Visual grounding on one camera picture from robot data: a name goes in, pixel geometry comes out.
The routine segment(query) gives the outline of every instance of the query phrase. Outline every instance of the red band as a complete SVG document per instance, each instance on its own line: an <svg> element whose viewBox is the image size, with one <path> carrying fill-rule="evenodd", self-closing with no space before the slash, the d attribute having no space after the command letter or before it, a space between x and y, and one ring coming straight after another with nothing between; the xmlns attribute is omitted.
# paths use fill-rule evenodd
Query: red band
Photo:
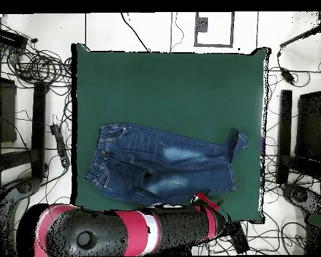
<svg viewBox="0 0 321 257"><path fill-rule="evenodd" d="M77 207L73 205L53 204L44 210L44 212L40 216L35 235L35 257L47 257L47 254L45 252L45 238L47 231L59 215L61 215L65 211L68 211L69 209L76 208Z"/></svg>
<svg viewBox="0 0 321 257"><path fill-rule="evenodd" d="M207 238L214 238L215 234L216 234L215 218L214 218L214 215L210 209L205 207L205 210L206 210L208 222L209 222L209 229L208 229Z"/></svg>
<svg viewBox="0 0 321 257"><path fill-rule="evenodd" d="M115 211L127 229L125 256L141 255L147 245L148 230L146 220L139 211Z"/></svg>

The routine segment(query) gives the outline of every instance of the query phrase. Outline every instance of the green table surface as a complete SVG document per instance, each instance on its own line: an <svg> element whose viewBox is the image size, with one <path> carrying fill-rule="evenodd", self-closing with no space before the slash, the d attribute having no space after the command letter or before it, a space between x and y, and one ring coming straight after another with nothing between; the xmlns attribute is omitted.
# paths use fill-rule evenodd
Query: green table surface
<svg viewBox="0 0 321 257"><path fill-rule="evenodd" d="M223 199L221 209L232 220L261 221L260 137L268 49L253 55L89 52L80 44L76 49L76 205L94 210L140 207L104 197L84 178L102 124L131 122L217 144L241 129L249 144L233 162L237 190L211 197Z"/></svg>

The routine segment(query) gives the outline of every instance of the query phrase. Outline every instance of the jeans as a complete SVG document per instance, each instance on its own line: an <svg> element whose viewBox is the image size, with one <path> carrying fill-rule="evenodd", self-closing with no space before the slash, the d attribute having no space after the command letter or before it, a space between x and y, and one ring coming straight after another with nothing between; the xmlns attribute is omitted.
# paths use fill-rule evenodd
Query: jeans
<svg viewBox="0 0 321 257"><path fill-rule="evenodd" d="M246 146L241 131L216 145L136 124L106 124L86 179L119 201L188 201L196 193L236 190L232 160Z"/></svg>

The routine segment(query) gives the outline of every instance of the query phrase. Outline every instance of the jeans pocket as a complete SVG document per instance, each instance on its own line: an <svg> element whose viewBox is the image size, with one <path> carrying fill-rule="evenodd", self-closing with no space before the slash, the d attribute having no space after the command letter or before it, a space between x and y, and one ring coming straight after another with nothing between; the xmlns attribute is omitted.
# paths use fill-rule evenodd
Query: jeans pocket
<svg viewBox="0 0 321 257"><path fill-rule="evenodd" d="M126 127L104 128L101 133L100 141L117 141L120 140L127 132Z"/></svg>
<svg viewBox="0 0 321 257"><path fill-rule="evenodd" d="M103 166L98 167L99 171L96 174L96 181L103 187L106 188L110 181L110 172Z"/></svg>

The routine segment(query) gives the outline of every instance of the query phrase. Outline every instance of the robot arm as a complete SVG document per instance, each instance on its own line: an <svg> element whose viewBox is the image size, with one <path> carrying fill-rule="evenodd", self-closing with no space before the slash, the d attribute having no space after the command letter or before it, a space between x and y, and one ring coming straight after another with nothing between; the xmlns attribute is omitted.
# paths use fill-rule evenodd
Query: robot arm
<svg viewBox="0 0 321 257"><path fill-rule="evenodd" d="M219 236L225 218L205 205L90 211L31 207L17 231L18 256L141 256Z"/></svg>

